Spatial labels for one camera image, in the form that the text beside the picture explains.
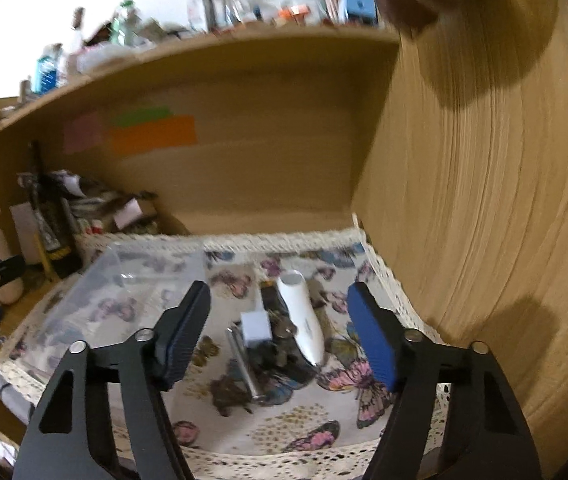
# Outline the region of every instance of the metal screw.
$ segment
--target metal screw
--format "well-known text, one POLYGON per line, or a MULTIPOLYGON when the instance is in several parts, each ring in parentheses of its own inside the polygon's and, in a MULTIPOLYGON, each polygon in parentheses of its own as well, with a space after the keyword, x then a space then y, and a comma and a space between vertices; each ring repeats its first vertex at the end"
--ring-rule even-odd
POLYGON ((419 343, 422 339, 424 339, 424 334, 419 330, 409 328, 404 331, 404 339, 411 343, 419 343))
POLYGON ((83 352, 86 348, 86 343, 84 341, 75 341, 68 349, 71 351, 71 354, 79 354, 83 352))
POLYGON ((488 345, 486 343, 483 343, 481 341, 475 341, 473 342, 473 344, 471 345, 471 348, 473 349, 473 352, 475 352, 476 354, 488 354, 489 349, 488 349, 488 345))
POLYGON ((140 343, 143 343, 144 341, 150 341, 154 335, 155 332, 153 332, 152 328, 143 328, 142 330, 138 330, 135 333, 135 341, 138 341, 140 343))

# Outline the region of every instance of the clear plastic box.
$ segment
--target clear plastic box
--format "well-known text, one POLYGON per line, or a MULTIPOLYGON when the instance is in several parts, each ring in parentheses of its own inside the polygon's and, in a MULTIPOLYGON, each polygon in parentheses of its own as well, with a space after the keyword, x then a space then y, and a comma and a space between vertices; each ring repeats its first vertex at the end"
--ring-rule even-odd
POLYGON ((31 333, 22 362, 50 377, 71 343, 98 348, 154 327, 195 280, 206 281, 201 246, 176 252, 161 240, 111 244, 31 333))

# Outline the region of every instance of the wood grain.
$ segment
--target wood grain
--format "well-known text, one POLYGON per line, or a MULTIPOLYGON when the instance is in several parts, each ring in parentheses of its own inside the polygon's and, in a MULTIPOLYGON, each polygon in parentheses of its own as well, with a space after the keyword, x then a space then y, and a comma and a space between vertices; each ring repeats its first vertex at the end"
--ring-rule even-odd
POLYGON ((483 339, 568 457, 568 0, 470 0, 403 41, 354 209, 418 313, 483 339))

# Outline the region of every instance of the pink sticky note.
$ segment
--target pink sticky note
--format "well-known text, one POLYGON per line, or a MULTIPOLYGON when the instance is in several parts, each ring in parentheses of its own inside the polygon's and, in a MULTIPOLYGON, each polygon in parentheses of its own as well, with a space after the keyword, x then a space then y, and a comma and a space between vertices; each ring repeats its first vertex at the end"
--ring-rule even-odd
POLYGON ((101 144, 104 125, 97 112, 79 116, 64 124, 64 154, 83 152, 101 144))

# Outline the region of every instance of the orange sticky note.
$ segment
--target orange sticky note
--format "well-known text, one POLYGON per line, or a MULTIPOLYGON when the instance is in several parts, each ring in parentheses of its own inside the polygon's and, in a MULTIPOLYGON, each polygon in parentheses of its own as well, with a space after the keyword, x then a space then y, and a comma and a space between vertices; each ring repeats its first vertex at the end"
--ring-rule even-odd
POLYGON ((167 117, 128 128, 114 128, 109 136, 111 149, 119 156, 175 146, 192 146, 198 142, 195 118, 190 115, 167 117))

